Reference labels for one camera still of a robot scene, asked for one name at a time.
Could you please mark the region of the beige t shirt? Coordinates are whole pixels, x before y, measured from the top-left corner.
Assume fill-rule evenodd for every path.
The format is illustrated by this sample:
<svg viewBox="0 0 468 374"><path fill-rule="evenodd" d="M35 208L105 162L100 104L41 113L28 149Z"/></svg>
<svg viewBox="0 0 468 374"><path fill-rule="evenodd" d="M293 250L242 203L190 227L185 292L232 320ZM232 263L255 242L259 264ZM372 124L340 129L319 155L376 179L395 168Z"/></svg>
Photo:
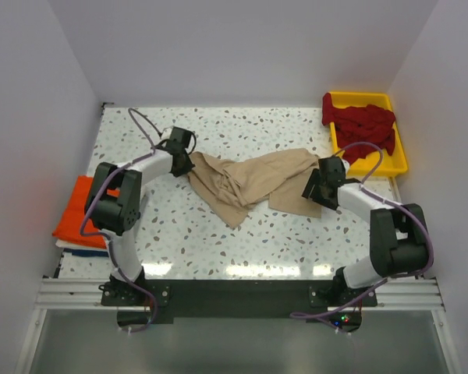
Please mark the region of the beige t shirt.
<svg viewBox="0 0 468 374"><path fill-rule="evenodd" d="M281 150L246 161L194 152L188 174L193 191L230 228L237 228L260 202L283 213L321 217L321 206L302 197L319 156L304 148Z"/></svg>

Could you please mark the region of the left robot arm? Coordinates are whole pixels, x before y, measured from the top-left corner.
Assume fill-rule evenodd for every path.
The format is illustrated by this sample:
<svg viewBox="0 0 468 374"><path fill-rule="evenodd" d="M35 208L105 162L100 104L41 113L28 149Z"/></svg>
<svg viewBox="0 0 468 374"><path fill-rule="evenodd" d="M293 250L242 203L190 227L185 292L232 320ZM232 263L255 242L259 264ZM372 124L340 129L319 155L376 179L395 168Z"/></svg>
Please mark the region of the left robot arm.
<svg viewBox="0 0 468 374"><path fill-rule="evenodd" d="M139 282L144 269L137 257L134 234L144 188L162 175L180 177L192 171L188 149L196 145L193 132L172 127L158 143L151 144L149 153L96 167L79 233L84 238L103 238L112 261L112 278L122 282L118 295L127 305L139 305L146 296L146 287Z"/></svg>

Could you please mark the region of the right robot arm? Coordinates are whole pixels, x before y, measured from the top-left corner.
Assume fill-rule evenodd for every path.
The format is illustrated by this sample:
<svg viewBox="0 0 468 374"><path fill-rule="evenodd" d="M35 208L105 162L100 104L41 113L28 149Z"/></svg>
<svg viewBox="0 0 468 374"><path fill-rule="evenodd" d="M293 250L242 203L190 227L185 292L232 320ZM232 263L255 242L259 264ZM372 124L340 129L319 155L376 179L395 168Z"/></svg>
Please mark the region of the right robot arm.
<svg viewBox="0 0 468 374"><path fill-rule="evenodd" d="M373 286L389 278L417 276L434 262L433 244L424 212L415 204L402 205L346 177L340 157L318 161L303 190L303 197L328 209L352 211L369 224L369 254L335 271L331 284L314 294L326 302L351 305Z"/></svg>

